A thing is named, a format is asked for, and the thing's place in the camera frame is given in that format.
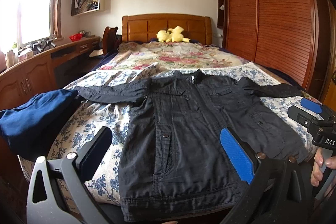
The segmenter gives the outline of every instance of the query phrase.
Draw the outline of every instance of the yellow plush toy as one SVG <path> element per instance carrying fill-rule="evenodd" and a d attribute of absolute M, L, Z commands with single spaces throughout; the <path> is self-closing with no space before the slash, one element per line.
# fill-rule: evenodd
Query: yellow plush toy
<path fill-rule="evenodd" d="M 182 35 L 184 29 L 180 26 L 175 29 L 169 28 L 167 31 L 161 30 L 157 33 L 157 39 L 159 42 L 189 42 L 189 38 L 185 38 Z"/>

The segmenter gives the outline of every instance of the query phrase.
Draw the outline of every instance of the cabinet door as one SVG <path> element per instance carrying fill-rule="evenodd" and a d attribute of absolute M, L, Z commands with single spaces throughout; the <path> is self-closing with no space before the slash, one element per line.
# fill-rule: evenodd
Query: cabinet door
<path fill-rule="evenodd" d="M 304 88 L 307 83 L 306 72 L 309 74 L 310 70 L 310 52 L 314 52 L 311 48 L 314 45 L 314 30 L 319 26 L 318 23 L 313 23 L 314 2 L 315 0 L 258 0 L 259 26 L 255 62 L 288 74 Z"/>
<path fill-rule="evenodd" d="M 24 104 L 28 99 L 27 93 L 19 70 L 5 72 L 0 77 L 0 110 Z"/>
<path fill-rule="evenodd" d="M 227 49 L 254 61 L 256 49 L 256 0 L 227 0 Z"/>
<path fill-rule="evenodd" d="M 30 97 L 56 89 L 50 55 L 31 61 L 24 66 L 22 74 Z"/>
<path fill-rule="evenodd" d="M 336 84 L 333 81 L 330 82 L 327 96 L 325 97 L 323 103 L 332 110 L 336 111 Z"/>

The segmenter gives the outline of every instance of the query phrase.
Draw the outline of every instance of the blue clamp pad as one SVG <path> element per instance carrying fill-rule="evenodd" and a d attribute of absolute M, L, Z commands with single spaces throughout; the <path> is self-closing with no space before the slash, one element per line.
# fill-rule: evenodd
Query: blue clamp pad
<path fill-rule="evenodd" d="M 301 99 L 301 105 L 312 112 L 315 112 L 316 114 L 322 113 L 322 107 L 320 104 L 313 102 L 312 100 L 302 98 Z"/>
<path fill-rule="evenodd" d="M 220 133 L 220 143 L 240 179 L 250 184 L 254 177 L 253 163 L 227 128 Z"/>

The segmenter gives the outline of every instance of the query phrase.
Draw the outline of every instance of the desk items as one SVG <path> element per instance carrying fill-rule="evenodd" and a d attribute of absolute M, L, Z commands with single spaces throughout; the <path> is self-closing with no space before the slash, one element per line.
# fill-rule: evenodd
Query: desk items
<path fill-rule="evenodd" d="M 33 57 L 33 50 L 31 48 L 24 49 L 18 56 L 19 62 Z"/>

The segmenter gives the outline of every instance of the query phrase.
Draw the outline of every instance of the wooden desk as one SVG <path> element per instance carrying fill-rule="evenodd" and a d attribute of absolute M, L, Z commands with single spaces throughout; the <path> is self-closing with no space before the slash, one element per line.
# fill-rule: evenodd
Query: wooden desk
<path fill-rule="evenodd" d="M 84 38 L 47 50 L 15 64 L 0 74 L 0 110 L 24 104 L 38 93 L 57 89 L 54 68 L 98 46 L 100 37 Z M 18 158 L 0 137 L 0 176 L 19 193 L 28 184 Z"/>

